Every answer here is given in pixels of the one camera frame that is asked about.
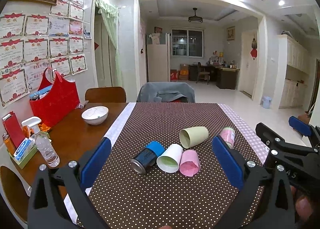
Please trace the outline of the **person's left hand thumb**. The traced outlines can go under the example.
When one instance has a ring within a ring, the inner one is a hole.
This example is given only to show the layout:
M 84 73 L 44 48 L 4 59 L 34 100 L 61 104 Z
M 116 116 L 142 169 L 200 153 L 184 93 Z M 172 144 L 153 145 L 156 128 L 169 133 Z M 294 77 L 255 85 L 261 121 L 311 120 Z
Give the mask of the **person's left hand thumb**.
M 165 226 L 160 227 L 159 229 L 172 229 L 172 228 L 169 225 L 165 225 Z

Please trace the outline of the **person's right hand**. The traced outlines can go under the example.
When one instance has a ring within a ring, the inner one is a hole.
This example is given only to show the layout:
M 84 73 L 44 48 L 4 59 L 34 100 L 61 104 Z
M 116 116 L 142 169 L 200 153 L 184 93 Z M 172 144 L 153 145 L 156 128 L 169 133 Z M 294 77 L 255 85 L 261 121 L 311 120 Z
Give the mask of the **person's right hand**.
M 304 195 L 292 185 L 290 188 L 297 217 L 296 228 L 307 228 L 310 224 L 310 218 L 316 211 L 319 202 L 311 199 L 307 195 Z

